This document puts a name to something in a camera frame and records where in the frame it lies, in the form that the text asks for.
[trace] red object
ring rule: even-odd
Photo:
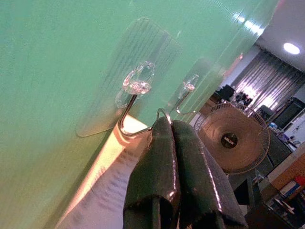
[[[296,176],[295,182],[301,186],[305,185],[305,176]]]

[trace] green glossy surface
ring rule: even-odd
[[[134,108],[133,114],[149,125],[193,64],[204,58],[206,74],[183,105],[183,111],[198,109],[257,39],[245,22],[264,28],[276,3],[2,0],[0,227],[53,228],[108,134],[80,138],[75,130],[100,90],[121,87],[106,87],[103,72],[133,21],[149,18],[182,47],[158,86]]]

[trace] ceiling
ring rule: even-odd
[[[286,52],[283,48],[286,42],[296,45],[300,53]],[[305,0],[281,0],[256,44],[305,72]]]

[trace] curtain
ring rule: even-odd
[[[275,111],[305,83],[305,73],[261,50],[233,81],[236,92],[244,92],[257,110],[265,105]]]

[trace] electric fan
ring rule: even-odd
[[[263,118],[241,104],[218,104],[201,123],[198,135],[227,174],[255,168],[267,154],[270,135]]]

